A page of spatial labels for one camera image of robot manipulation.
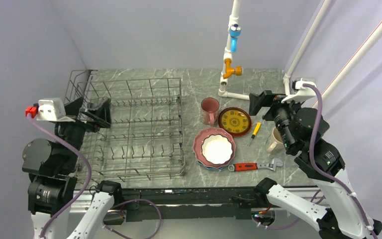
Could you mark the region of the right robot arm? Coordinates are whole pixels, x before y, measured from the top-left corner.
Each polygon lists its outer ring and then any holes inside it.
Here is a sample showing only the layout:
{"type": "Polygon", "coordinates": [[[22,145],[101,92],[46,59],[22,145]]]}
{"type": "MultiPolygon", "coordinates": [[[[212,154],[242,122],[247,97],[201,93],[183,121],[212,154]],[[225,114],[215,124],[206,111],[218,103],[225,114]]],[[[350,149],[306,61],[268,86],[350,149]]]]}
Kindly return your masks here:
{"type": "Polygon", "coordinates": [[[328,206],[308,202],[264,178],[254,187],[256,204],[286,209],[310,224],[323,239],[376,239],[382,222],[367,215],[350,184],[339,150],[323,139],[329,124],[322,117],[322,107],[304,108],[301,100],[287,101],[284,94],[270,90],[250,94],[249,99],[251,116],[268,108],[263,119],[275,123],[286,154],[294,157],[328,202],[328,206]]]}

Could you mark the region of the pink ghost pattern mug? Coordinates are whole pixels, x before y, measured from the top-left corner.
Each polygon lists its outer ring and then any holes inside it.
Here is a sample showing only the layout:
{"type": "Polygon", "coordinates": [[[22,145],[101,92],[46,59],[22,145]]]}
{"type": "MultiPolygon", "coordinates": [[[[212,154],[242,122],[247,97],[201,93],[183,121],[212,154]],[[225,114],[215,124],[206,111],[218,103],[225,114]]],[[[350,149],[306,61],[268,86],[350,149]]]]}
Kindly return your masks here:
{"type": "Polygon", "coordinates": [[[201,101],[201,114],[200,119],[203,124],[214,126],[218,111],[220,108],[220,103],[217,99],[212,97],[207,97],[201,101]]]}

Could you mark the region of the pink polka dot plate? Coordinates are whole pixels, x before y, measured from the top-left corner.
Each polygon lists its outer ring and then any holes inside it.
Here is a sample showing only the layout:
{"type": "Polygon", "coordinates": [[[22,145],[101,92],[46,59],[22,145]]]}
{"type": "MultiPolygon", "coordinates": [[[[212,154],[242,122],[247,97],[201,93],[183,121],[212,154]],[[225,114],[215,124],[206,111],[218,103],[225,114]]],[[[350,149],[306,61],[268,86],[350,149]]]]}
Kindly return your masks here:
{"type": "Polygon", "coordinates": [[[203,164],[210,165],[210,166],[216,166],[217,165],[217,164],[212,164],[212,163],[209,163],[208,161],[206,161],[206,159],[203,157],[203,155],[201,153],[201,146],[203,144],[203,141],[207,137],[209,137],[210,135],[216,135],[216,134],[220,134],[220,135],[223,135],[223,136],[228,138],[228,140],[232,143],[232,148],[233,148],[232,156],[233,155],[235,156],[236,143],[235,143],[232,135],[230,135],[227,131],[225,131],[222,128],[210,127],[210,128],[201,130],[200,133],[197,134],[197,136],[194,138],[194,141],[193,141],[193,147],[192,147],[193,153],[195,156],[197,156],[199,161],[202,162],[203,164]]]}

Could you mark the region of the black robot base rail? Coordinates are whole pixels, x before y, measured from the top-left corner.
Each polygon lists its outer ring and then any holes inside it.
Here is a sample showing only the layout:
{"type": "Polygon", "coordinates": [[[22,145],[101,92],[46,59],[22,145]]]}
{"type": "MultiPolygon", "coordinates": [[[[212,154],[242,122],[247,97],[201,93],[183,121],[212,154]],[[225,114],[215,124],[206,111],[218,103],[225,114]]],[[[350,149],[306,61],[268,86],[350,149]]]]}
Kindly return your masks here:
{"type": "Polygon", "coordinates": [[[253,187],[123,189],[125,206],[108,211],[104,223],[162,219],[235,218],[246,220],[263,211],[267,202],[256,200],[253,187]]]}

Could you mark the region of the white scalloped bowl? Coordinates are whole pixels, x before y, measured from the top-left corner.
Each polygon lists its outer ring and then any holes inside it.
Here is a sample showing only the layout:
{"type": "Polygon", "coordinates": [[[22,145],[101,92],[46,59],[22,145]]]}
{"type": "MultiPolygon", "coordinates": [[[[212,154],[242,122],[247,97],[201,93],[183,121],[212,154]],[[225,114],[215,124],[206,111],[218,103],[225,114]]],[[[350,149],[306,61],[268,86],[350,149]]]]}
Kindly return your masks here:
{"type": "Polygon", "coordinates": [[[232,156],[232,143],[223,135],[210,135],[203,141],[201,153],[209,163],[224,164],[232,156]]]}

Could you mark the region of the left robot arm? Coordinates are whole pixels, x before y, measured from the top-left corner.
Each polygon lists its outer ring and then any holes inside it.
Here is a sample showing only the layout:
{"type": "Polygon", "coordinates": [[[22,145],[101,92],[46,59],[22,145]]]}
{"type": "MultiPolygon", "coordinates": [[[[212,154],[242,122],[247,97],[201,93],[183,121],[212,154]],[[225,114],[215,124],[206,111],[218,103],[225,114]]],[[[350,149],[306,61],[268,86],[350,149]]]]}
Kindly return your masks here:
{"type": "Polygon", "coordinates": [[[67,232],[71,205],[87,189],[92,176],[91,164],[81,153],[85,134],[111,127],[110,108],[109,98],[85,103],[83,97],[69,103],[60,98],[41,99],[26,108],[25,116],[33,125],[39,121],[55,125],[48,139],[34,139],[22,152],[22,171],[30,179],[28,210],[36,239],[90,239],[107,211],[122,205],[121,185],[103,180],[81,221],[67,232]]]}

